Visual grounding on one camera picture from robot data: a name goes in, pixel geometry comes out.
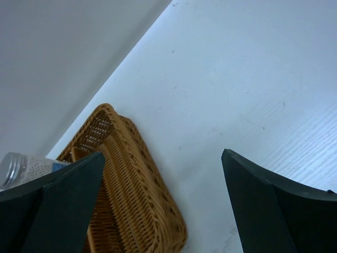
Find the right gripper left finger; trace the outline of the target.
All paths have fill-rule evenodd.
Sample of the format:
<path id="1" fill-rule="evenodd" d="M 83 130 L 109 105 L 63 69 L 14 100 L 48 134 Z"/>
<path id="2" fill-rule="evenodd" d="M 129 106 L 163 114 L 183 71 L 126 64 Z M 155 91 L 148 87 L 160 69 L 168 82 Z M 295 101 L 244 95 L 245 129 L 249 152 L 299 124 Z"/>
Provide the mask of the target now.
<path id="1" fill-rule="evenodd" d="M 1 252 L 82 252 L 105 158 L 94 152 L 1 192 Z"/>

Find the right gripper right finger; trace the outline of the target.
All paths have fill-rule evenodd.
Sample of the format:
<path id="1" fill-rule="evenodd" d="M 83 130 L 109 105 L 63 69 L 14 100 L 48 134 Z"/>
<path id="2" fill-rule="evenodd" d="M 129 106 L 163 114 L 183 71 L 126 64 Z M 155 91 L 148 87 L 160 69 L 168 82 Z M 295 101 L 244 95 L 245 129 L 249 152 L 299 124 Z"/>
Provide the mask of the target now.
<path id="1" fill-rule="evenodd" d="M 222 166 L 244 252 L 336 252 L 336 193 L 225 149 Z"/>

